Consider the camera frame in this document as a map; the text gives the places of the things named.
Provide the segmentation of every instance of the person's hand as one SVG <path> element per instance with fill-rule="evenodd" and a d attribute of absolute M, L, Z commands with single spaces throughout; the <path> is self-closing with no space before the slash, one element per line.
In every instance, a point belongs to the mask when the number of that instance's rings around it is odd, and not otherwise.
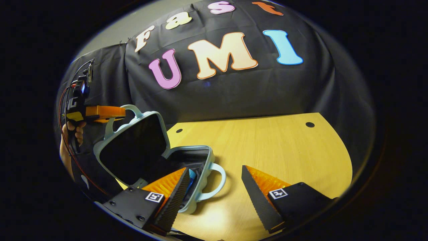
<path fill-rule="evenodd" d="M 77 138 L 77 142 L 79 143 L 79 146 L 83 144 L 83 127 L 85 127 L 86 122 L 79 123 L 79 126 L 76 128 L 75 137 Z M 71 124 L 70 121 L 67 122 L 67 124 L 64 124 L 62 126 L 62 132 L 64 133 L 64 138 L 68 142 L 68 130 L 73 131 L 74 126 Z M 67 150 L 67 144 L 64 141 L 64 138 L 61 135 L 61 145 L 59 146 L 59 156 L 61 157 L 61 160 L 67 169 L 68 173 L 70 174 L 71 178 L 74 180 L 73 171 L 71 169 L 71 157 L 69 156 L 68 150 Z"/>

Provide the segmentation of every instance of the yellow tabletop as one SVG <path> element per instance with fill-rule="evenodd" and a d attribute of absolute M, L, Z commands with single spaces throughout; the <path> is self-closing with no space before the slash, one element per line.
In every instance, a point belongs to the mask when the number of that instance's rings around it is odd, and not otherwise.
<path fill-rule="evenodd" d="M 306 126 L 307 122 L 315 124 Z M 319 113 L 177 123 L 168 131 L 171 148 L 208 145 L 224 168 L 226 184 L 214 197 L 198 202 L 193 214 L 177 214 L 173 228 L 207 241 L 260 240 L 269 236 L 241 180 L 242 165 L 289 184 L 305 182 L 329 198 L 350 185 L 349 154 Z M 221 175 L 213 171 L 204 193 Z"/>

